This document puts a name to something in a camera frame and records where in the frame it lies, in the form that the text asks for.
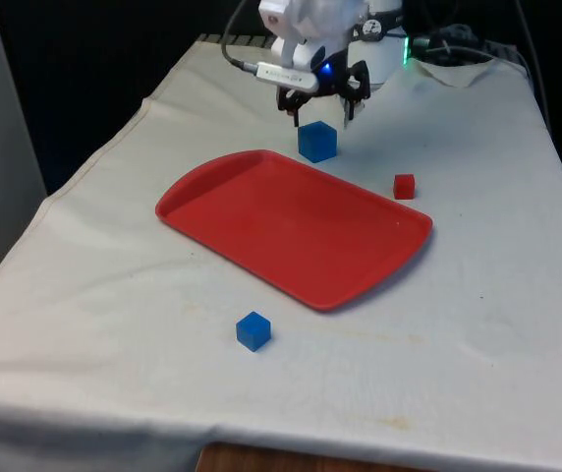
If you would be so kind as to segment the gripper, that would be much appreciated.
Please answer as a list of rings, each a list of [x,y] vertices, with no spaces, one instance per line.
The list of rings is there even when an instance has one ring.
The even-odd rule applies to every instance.
[[[329,53],[324,46],[320,46],[310,60],[310,71],[317,78],[315,94],[340,95],[344,111],[344,127],[347,127],[355,118],[356,107],[371,95],[366,62],[361,60],[349,68],[347,48]],[[309,101],[310,96],[302,91],[277,88],[277,109],[291,116],[295,127],[300,126],[300,109]]]

